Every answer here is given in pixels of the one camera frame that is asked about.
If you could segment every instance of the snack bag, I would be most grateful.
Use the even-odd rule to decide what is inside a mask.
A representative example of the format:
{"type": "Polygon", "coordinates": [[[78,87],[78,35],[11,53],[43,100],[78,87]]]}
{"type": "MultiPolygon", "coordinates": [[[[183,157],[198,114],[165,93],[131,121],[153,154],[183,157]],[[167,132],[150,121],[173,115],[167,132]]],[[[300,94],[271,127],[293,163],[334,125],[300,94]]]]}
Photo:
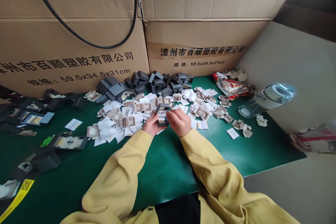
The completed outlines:
{"type": "Polygon", "coordinates": [[[239,96],[246,96],[246,95],[252,96],[251,88],[249,88],[247,84],[245,84],[244,82],[225,78],[219,75],[219,73],[214,73],[213,77],[215,78],[216,84],[219,87],[219,89],[230,100],[235,100],[239,96]]]}

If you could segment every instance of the person's left hand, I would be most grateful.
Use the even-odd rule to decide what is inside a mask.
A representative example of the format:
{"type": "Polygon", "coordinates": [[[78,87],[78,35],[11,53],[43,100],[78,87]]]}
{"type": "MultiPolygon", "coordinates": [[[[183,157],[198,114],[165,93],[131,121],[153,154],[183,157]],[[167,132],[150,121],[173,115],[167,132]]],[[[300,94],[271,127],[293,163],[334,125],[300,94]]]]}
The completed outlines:
{"type": "Polygon", "coordinates": [[[167,127],[158,127],[158,121],[159,115],[153,113],[145,122],[145,124],[142,127],[142,131],[150,134],[152,137],[156,135],[159,131],[166,129],[167,127]]]}

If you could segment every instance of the plastic water bottle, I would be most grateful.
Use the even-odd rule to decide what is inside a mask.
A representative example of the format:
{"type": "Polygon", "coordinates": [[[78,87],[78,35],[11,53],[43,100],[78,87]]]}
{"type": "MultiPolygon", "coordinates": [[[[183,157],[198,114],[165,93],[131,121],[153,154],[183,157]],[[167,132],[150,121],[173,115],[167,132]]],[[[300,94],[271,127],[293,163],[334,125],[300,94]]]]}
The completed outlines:
{"type": "Polygon", "coordinates": [[[292,86],[275,82],[257,93],[245,104],[240,105],[238,112],[246,118],[252,118],[262,112],[279,107],[292,100],[295,95],[296,90],[292,86]]]}

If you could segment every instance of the black cable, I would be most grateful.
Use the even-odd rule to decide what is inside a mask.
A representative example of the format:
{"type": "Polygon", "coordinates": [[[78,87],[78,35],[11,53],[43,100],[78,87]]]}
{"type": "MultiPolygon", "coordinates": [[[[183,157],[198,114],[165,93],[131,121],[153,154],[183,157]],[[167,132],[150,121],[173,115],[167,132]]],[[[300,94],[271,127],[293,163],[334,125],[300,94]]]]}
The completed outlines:
{"type": "Polygon", "coordinates": [[[92,44],[89,41],[83,39],[81,36],[79,36],[76,32],[74,32],[66,23],[64,23],[64,21],[59,17],[59,15],[56,13],[56,11],[53,9],[53,7],[50,5],[50,3],[48,2],[48,0],[43,0],[43,2],[46,4],[46,6],[48,7],[48,9],[51,11],[51,13],[55,16],[55,18],[57,18],[57,20],[66,28],[68,29],[69,32],[71,32],[73,35],[75,35],[77,38],[79,38],[80,40],[82,40],[83,42],[85,42],[86,44],[89,44],[90,46],[93,47],[97,47],[97,48],[102,48],[102,49],[112,49],[118,46],[121,46],[122,44],[124,44],[128,38],[130,37],[130,35],[133,32],[134,29],[134,25],[135,25],[135,21],[136,21],[136,16],[137,16],[137,7],[138,7],[138,0],[134,0],[134,15],[133,15],[133,22],[132,22],[132,26],[131,29],[129,31],[129,33],[127,34],[126,38],[124,38],[123,41],[121,41],[118,44],[115,45],[111,45],[111,46],[100,46],[100,45],[96,45],[96,44],[92,44]]]}

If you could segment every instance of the water bottle cap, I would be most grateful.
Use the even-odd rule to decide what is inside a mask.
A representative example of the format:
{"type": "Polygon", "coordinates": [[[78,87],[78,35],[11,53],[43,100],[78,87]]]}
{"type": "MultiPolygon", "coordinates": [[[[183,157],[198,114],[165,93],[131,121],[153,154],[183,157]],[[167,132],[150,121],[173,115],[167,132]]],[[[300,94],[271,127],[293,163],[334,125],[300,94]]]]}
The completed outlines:
{"type": "Polygon", "coordinates": [[[278,82],[267,87],[265,89],[265,94],[272,100],[282,103],[290,101],[296,95],[292,86],[278,82]]]}

